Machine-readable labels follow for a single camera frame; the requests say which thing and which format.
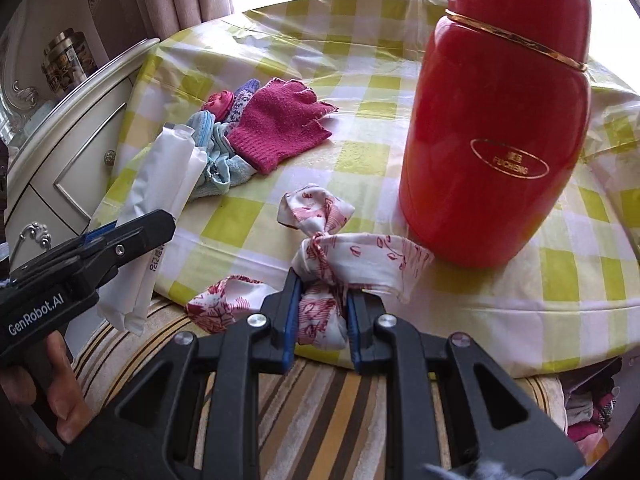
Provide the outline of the white tissue pack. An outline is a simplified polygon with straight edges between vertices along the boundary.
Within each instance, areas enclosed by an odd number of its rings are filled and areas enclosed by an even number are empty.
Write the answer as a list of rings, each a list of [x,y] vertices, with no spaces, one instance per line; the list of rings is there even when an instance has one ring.
[[[193,133],[187,125],[163,126],[115,223],[118,270],[100,288],[98,311],[121,332],[143,333],[165,245],[206,166],[206,151]]]

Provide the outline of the white floral red scarf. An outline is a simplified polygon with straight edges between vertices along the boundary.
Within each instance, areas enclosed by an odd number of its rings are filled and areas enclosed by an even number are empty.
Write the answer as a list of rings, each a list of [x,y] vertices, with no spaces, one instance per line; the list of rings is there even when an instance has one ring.
[[[340,362],[348,345],[349,292],[382,292],[406,302],[434,260],[432,252],[402,236],[344,233],[354,212],[350,203],[312,183],[280,200],[277,222],[305,235],[292,269],[306,287],[298,300],[296,333],[296,351],[306,359]]]

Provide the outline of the bronze cabinet knob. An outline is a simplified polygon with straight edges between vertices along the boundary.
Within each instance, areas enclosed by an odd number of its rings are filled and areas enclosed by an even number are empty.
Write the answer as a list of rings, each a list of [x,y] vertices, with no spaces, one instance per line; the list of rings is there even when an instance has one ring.
[[[115,163],[116,152],[114,150],[108,150],[103,157],[104,164],[109,167],[113,167]]]

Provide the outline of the light blue cloth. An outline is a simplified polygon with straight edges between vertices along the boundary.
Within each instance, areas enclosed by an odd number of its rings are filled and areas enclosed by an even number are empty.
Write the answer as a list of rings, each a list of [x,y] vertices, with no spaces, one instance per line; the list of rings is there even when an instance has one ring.
[[[256,170],[235,153],[227,138],[229,124],[217,122],[208,110],[194,113],[186,124],[193,129],[195,145],[202,148],[207,157],[189,200],[227,194],[254,177]]]

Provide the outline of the purple white storage box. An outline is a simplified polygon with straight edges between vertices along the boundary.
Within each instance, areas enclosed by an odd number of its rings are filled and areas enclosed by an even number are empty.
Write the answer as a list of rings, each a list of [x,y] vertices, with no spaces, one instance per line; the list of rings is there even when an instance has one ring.
[[[560,374],[566,433],[588,465],[605,456],[620,433],[615,420],[620,395],[616,376],[622,366],[618,356]]]

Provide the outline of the pink patterned cloth ball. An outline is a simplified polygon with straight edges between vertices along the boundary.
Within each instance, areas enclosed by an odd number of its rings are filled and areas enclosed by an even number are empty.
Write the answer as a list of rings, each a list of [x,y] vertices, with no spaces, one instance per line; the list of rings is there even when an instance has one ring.
[[[230,90],[221,90],[211,94],[202,104],[201,110],[212,114],[217,122],[222,122],[231,110],[234,102],[234,93]]]

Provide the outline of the purple knit item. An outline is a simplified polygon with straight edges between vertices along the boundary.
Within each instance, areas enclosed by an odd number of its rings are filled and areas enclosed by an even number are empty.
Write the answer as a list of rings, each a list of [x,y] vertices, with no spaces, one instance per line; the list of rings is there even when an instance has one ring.
[[[231,108],[224,121],[229,124],[237,124],[248,102],[250,102],[259,88],[260,81],[256,78],[248,80],[245,84],[242,84],[240,88],[237,88],[233,93]]]

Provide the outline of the decorated tin cans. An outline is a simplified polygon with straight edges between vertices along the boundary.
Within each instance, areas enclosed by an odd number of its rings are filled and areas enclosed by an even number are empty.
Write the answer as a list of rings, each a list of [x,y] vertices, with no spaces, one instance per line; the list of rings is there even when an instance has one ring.
[[[57,34],[43,50],[43,75],[51,91],[64,98],[97,70],[85,35],[68,28]]]

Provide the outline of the magenta knit glove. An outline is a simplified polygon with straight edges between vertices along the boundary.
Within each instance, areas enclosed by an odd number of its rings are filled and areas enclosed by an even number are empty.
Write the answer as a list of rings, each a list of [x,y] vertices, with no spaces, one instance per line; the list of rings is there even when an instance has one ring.
[[[270,174],[329,139],[332,132],[321,121],[337,111],[301,81],[273,78],[248,101],[228,140],[258,174]]]

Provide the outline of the yellow checkered plastic tablecloth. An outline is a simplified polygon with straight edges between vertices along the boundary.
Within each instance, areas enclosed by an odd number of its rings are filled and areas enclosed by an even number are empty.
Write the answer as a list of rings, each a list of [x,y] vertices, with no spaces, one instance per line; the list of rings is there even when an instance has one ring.
[[[355,207],[349,232],[402,235],[398,201],[413,92],[442,0],[296,0],[199,24],[162,41],[134,84],[112,185],[92,218],[115,220],[148,146],[220,89],[300,79],[337,107],[318,148],[219,197],[186,206],[157,292],[185,304],[230,274],[280,286],[302,234],[281,196],[315,183]],[[427,333],[470,334],[515,377],[564,372],[639,343],[639,97],[591,63],[592,115],[574,174],[533,239],[505,266],[443,261],[388,310]]]

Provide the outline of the red thermos flask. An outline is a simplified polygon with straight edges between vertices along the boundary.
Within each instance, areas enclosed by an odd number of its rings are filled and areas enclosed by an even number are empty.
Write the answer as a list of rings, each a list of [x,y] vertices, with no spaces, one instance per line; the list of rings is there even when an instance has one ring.
[[[448,0],[401,168],[410,230],[459,266],[512,259],[550,214],[589,120],[590,0]]]

